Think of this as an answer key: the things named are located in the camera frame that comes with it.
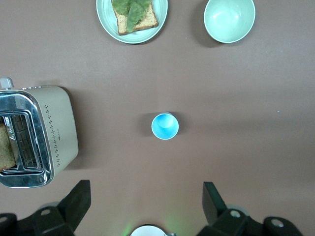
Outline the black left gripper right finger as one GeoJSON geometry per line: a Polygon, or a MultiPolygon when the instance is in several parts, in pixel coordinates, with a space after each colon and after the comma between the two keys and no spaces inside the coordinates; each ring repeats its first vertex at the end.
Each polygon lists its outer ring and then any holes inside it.
{"type": "Polygon", "coordinates": [[[289,220],[270,216],[262,223],[243,211],[228,208],[213,182],[203,183],[202,207],[207,220],[199,236],[301,236],[289,220]]]}

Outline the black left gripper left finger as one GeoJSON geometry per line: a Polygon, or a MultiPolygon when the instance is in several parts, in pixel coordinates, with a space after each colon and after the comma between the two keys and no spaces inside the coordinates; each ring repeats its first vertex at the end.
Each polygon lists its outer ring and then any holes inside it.
{"type": "Polygon", "coordinates": [[[79,181],[56,206],[46,206],[18,221],[18,236],[73,236],[91,206],[91,183],[79,181]]]}

